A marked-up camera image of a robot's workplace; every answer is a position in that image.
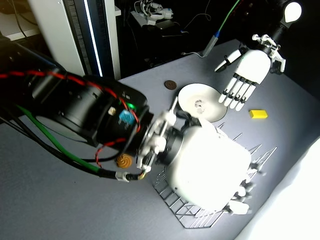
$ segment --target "white light strip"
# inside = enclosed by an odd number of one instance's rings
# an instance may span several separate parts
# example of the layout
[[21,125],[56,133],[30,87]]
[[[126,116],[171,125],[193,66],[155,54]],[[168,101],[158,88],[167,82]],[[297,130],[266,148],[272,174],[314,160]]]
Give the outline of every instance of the white light strip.
[[89,23],[89,29],[90,29],[91,39],[92,39],[92,43],[93,43],[93,49],[94,49],[96,63],[98,64],[100,77],[102,77],[102,71],[101,71],[101,66],[100,66],[98,50],[97,50],[97,46],[96,46],[94,29],[93,29],[92,23],[91,23],[91,17],[90,17],[90,12],[89,12],[89,7],[88,7],[88,1],[87,0],[84,0],[84,7],[85,7],[86,18],[88,19],[88,23]]

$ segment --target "green cable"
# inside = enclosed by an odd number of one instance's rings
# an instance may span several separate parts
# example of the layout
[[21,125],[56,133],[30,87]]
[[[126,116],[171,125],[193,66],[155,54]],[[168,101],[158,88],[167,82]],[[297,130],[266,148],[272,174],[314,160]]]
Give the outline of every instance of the green cable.
[[223,28],[223,26],[225,25],[225,23],[226,23],[226,21],[227,21],[227,19],[228,19],[228,17],[229,17],[229,15],[232,13],[232,11],[235,9],[235,7],[237,6],[237,4],[240,2],[240,0],[237,0],[236,2],[235,2],[235,4],[233,5],[233,7],[230,9],[230,11],[228,12],[228,14],[226,15],[226,17],[225,17],[225,19],[223,20],[223,22],[222,22],[222,24],[221,24],[221,26],[220,26],[220,28],[219,28],[219,30],[218,30],[218,32],[220,32],[221,31],[221,29]]
[[63,154],[65,154],[68,158],[70,158],[71,160],[75,161],[76,163],[88,168],[89,170],[98,173],[98,171],[100,170],[99,167],[93,166],[90,163],[82,160],[81,158],[73,155],[72,153],[68,152],[56,139],[54,136],[51,135],[51,133],[41,124],[41,122],[39,122],[37,119],[34,118],[34,116],[32,115],[32,113],[30,111],[28,111],[27,109],[23,108],[22,106],[17,105],[17,107],[30,119],[31,122],[33,122],[33,124],[40,129],[40,131],[53,143],[53,145],[55,145],[55,147],[62,152]]

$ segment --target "wire rack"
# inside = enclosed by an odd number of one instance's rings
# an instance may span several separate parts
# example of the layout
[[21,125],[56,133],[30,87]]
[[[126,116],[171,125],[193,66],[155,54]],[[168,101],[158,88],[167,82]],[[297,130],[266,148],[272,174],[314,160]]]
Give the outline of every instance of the wire rack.
[[[233,140],[236,141],[242,133],[240,133]],[[249,150],[251,155],[256,153],[262,144],[257,145]],[[265,154],[259,156],[257,159],[253,160],[253,163],[261,164],[262,166],[266,161],[272,156],[276,151],[277,147],[267,151]],[[249,178],[252,179],[258,172],[251,172]],[[207,229],[212,228],[218,220],[226,214],[226,212],[216,211],[210,212],[191,202],[186,201],[181,196],[179,196],[171,187],[166,180],[166,169],[164,168],[160,172],[156,181],[153,184],[154,189],[158,192],[160,197],[166,203],[168,208],[172,211],[175,217],[179,220],[182,226],[186,229]]]

